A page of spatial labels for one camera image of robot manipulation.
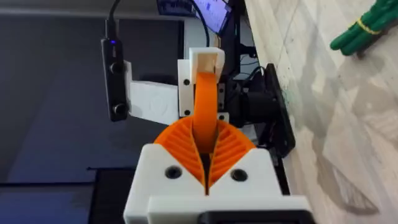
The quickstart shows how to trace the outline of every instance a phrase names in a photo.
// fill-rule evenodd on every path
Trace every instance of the black bracket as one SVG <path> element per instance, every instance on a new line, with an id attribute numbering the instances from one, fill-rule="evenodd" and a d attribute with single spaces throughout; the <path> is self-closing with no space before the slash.
<path id="1" fill-rule="evenodd" d="M 237 128 L 254 124 L 258 145 L 285 157 L 295 147 L 295 138 L 274 64 L 267 65 L 264 75 L 257 72 L 252 80 L 233 80 L 226 86 L 229 122 Z"/>

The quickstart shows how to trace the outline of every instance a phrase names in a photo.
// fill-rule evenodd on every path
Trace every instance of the yellow rubber band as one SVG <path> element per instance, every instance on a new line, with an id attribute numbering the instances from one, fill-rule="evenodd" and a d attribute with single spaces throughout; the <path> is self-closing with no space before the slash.
<path id="1" fill-rule="evenodd" d="M 358 25 L 362 28 L 362 30 L 365 30 L 368 34 L 372 34 L 372 35 L 378 35 L 381 33 L 381 31 L 374 31 L 371 30 L 369 27 L 367 27 L 365 24 L 363 24 L 361 18 L 359 18 L 356 23 L 358 23 Z"/>

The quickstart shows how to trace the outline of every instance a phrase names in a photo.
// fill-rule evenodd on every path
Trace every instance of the screw hole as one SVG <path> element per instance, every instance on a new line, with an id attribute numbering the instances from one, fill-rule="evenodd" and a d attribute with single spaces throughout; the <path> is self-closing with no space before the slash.
<path id="1" fill-rule="evenodd" d="M 177 179 L 181 177 L 182 170 L 178 166 L 170 166 L 166 169 L 165 175 L 169 179 Z"/>
<path id="2" fill-rule="evenodd" d="M 246 171 L 242 169 L 235 169 L 232 170 L 231 177 L 235 181 L 244 182 L 245 180 L 248 179 L 248 174 L 246 173 Z"/>

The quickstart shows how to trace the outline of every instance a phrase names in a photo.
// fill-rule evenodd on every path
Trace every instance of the white block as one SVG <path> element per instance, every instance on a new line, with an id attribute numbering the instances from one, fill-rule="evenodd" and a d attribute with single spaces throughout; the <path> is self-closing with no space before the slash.
<path id="1" fill-rule="evenodd" d="M 178 120 L 177 86 L 131 81 L 129 113 L 131 116 L 162 124 Z"/>

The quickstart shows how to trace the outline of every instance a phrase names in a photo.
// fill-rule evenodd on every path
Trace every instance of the white bracket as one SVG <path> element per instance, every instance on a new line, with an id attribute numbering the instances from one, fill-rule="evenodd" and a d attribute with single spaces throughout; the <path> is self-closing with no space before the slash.
<path id="1" fill-rule="evenodd" d="M 211 72 L 220 80 L 225 53 L 216 47 L 189 49 L 189 59 L 178 60 L 178 108 L 180 117 L 193 114 L 193 86 L 198 72 Z"/>

